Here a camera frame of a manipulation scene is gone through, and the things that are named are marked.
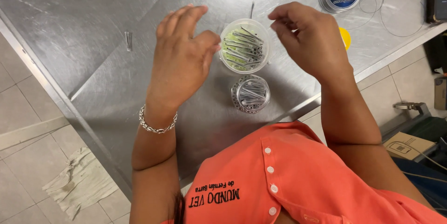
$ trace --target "stainless steel table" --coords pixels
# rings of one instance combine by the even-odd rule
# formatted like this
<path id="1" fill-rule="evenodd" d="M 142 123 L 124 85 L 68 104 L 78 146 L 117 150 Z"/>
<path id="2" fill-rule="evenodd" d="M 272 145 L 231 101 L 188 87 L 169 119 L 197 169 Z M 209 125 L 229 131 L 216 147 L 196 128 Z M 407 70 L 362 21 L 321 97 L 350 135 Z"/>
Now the stainless steel table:
<path id="1" fill-rule="evenodd" d="M 253 0 L 0 0 L 0 31 L 32 69 L 112 178 L 131 196 L 131 150 L 137 112 L 150 80 L 154 31 L 170 11 L 188 3 L 209 12 L 197 33 L 220 33 L 227 23 L 248 17 Z M 266 27 L 279 4 L 299 1 L 320 9 L 317 0 L 254 0 L 253 18 Z M 348 29 L 348 50 L 357 81 L 447 29 L 423 23 L 425 0 L 363 0 L 338 14 Z M 133 33 L 126 51 L 124 31 Z M 201 162 L 271 121 L 290 121 L 319 104 L 320 85 L 287 56 L 270 29 L 273 55 L 256 73 L 272 92 L 256 115 L 236 110 L 229 86 L 239 77 L 217 56 L 202 88 L 179 111 L 176 126 L 181 185 Z"/>

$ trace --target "orange shirt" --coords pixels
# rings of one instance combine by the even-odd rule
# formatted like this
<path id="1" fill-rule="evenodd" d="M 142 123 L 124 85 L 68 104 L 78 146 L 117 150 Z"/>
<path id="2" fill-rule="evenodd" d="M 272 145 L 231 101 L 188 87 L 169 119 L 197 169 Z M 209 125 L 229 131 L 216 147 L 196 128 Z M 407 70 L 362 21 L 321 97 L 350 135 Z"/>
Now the orange shirt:
<path id="1" fill-rule="evenodd" d="M 363 182 L 300 122 L 265 126 L 201 165 L 185 223 L 273 223 L 283 206 L 300 224 L 447 224 L 398 193 Z"/>

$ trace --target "black hair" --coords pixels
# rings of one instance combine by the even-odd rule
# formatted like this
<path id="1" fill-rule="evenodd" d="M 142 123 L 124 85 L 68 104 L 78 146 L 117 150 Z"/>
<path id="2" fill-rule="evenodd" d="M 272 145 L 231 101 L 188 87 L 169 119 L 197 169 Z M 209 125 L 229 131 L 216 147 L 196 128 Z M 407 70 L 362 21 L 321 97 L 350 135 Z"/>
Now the black hair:
<path id="1" fill-rule="evenodd" d="M 183 224 L 185 217 L 185 198 L 181 192 L 174 195 L 174 224 Z"/>

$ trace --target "person's left hand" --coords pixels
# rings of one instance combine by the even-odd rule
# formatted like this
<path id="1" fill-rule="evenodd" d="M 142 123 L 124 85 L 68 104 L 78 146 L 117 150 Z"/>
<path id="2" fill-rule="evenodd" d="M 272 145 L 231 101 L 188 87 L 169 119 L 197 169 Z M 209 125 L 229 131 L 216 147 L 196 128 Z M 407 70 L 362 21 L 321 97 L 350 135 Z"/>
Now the person's left hand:
<path id="1" fill-rule="evenodd" d="M 206 6 L 189 4 L 168 14 L 157 28 L 157 45 L 146 104 L 176 112 L 204 83 L 220 36 L 206 30 L 193 38 Z"/>

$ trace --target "chain bracelet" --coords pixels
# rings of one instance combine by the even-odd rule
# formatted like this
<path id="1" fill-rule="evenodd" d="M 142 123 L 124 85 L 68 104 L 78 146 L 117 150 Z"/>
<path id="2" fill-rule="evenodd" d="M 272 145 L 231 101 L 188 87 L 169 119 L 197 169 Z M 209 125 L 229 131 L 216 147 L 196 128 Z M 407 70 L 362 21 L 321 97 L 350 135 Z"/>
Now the chain bracelet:
<path id="1" fill-rule="evenodd" d="M 139 112 L 139 120 L 140 120 L 140 124 L 141 124 L 141 126 L 142 126 L 144 129 L 146 129 L 146 130 L 148 130 L 148 131 L 151 131 L 151 132 L 153 132 L 153 133 L 158 133 L 158 134 L 160 134 L 160 133 L 165 133 L 165 132 L 171 130 L 172 128 L 174 128 L 174 126 L 175 126 L 175 122 L 177 121 L 177 112 L 175 113 L 174 120 L 172 121 L 172 123 L 171 123 L 167 128 L 165 128 L 165 129 L 158 129 L 158 130 L 157 130 L 157 129 L 153 129 L 152 127 L 148 126 L 148 124 L 146 124 L 146 121 L 144 121 L 144 117 L 143 117 L 144 107 L 145 107 L 145 106 L 141 107 L 140 112 Z"/>

